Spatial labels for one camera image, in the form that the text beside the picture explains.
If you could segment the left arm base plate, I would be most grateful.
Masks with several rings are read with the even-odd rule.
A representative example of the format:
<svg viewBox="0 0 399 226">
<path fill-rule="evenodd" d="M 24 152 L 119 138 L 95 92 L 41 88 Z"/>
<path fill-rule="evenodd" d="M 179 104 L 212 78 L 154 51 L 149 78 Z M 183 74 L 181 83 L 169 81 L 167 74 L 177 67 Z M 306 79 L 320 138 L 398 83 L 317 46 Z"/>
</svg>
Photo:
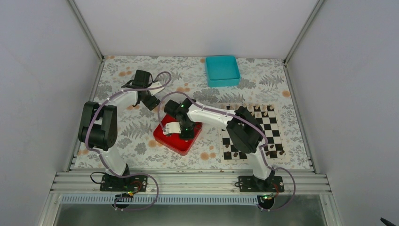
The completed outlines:
<svg viewBox="0 0 399 226">
<path fill-rule="evenodd" d="M 102 177 L 99 190 L 102 192 L 145 192 L 148 182 L 147 176 L 119 178 L 105 174 Z"/>
</svg>

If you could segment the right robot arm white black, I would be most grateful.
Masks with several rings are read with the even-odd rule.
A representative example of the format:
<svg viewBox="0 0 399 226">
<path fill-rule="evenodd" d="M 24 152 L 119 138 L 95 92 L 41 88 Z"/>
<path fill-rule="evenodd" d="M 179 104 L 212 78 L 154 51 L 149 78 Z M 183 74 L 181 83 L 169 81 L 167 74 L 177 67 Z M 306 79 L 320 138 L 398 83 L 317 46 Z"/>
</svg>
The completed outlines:
<svg viewBox="0 0 399 226">
<path fill-rule="evenodd" d="M 247 108 L 220 109 L 204 105 L 188 97 L 181 103 L 169 100 L 164 112 L 176 120 L 160 123 L 165 135 L 178 134 L 182 140 L 191 140 L 197 122 L 227 131 L 233 146 L 247 156 L 255 177 L 256 188 L 261 192 L 266 192 L 272 187 L 273 180 L 269 175 L 271 168 L 264 155 L 264 147 L 268 144 L 268 139 L 260 123 Z"/>
</svg>

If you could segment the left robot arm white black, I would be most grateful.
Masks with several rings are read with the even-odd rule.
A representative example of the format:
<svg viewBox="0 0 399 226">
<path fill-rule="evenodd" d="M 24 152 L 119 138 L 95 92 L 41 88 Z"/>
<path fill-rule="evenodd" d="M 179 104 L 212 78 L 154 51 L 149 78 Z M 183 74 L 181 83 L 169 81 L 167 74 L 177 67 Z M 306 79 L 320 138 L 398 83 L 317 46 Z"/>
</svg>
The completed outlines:
<svg viewBox="0 0 399 226">
<path fill-rule="evenodd" d="M 126 162 L 113 147 L 118 136 L 118 115 L 129 106 L 139 103 L 149 110 L 157 107 L 160 100 L 155 95 L 172 79 L 170 72 L 164 73 L 168 75 L 168 79 L 161 83 L 150 72 L 137 70 L 133 79 L 101 104 L 88 101 L 83 106 L 78 140 L 84 143 L 87 150 L 98 155 L 106 175 L 113 177 L 112 184 L 120 191 L 130 187 L 131 177 Z"/>
</svg>

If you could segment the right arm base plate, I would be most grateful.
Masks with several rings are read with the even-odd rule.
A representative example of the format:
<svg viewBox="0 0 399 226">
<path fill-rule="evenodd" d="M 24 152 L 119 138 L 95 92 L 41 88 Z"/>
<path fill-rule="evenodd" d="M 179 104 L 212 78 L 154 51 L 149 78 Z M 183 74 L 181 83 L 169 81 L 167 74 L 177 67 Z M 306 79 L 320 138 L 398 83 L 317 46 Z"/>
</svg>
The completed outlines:
<svg viewBox="0 0 399 226">
<path fill-rule="evenodd" d="M 282 177 L 273 176 L 271 179 L 261 180 L 255 176 L 239 176 L 234 184 L 241 193 L 255 192 L 284 192 L 284 182 Z"/>
</svg>

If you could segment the red tray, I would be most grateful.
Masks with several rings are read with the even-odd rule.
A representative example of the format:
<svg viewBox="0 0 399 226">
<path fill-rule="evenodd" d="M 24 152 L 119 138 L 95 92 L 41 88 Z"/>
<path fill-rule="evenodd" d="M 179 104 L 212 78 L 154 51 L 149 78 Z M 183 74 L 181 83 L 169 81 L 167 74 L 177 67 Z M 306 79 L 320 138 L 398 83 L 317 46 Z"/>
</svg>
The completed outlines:
<svg viewBox="0 0 399 226">
<path fill-rule="evenodd" d="M 154 139 L 165 147 L 171 149 L 179 155 L 185 156 L 193 146 L 194 142 L 198 138 L 202 131 L 202 123 L 196 122 L 194 127 L 194 139 L 182 140 L 178 134 L 172 134 L 170 136 L 164 135 L 161 126 L 158 125 L 153 132 Z"/>
</svg>

